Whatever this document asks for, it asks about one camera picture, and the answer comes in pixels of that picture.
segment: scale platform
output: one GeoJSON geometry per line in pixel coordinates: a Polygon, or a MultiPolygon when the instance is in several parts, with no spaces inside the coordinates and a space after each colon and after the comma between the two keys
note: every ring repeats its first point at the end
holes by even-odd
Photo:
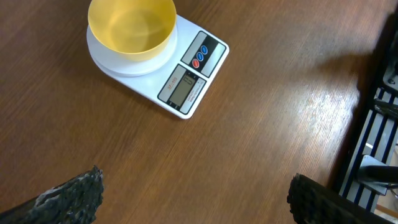
{"type": "Polygon", "coordinates": [[[192,117],[229,54],[226,43],[181,16],[165,50],[150,60],[132,62],[113,52],[90,27],[87,43],[105,74],[182,119],[192,117]]]}

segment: brown wooden surface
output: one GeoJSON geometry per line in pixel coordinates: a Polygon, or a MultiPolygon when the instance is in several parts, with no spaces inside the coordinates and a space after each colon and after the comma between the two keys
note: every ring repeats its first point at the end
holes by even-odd
{"type": "Polygon", "coordinates": [[[0,211],[104,170],[97,223],[293,223],[326,184],[396,0],[175,0],[231,53],[183,121],[100,72],[89,1],[0,1],[0,211]]]}

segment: wood grain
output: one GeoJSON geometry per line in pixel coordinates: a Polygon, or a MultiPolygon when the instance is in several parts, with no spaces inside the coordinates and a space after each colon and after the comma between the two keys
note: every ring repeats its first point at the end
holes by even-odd
{"type": "Polygon", "coordinates": [[[0,211],[104,171],[96,223],[293,223],[326,184],[396,0],[175,0],[231,47],[192,119],[106,77],[89,1],[0,1],[0,211]]]}

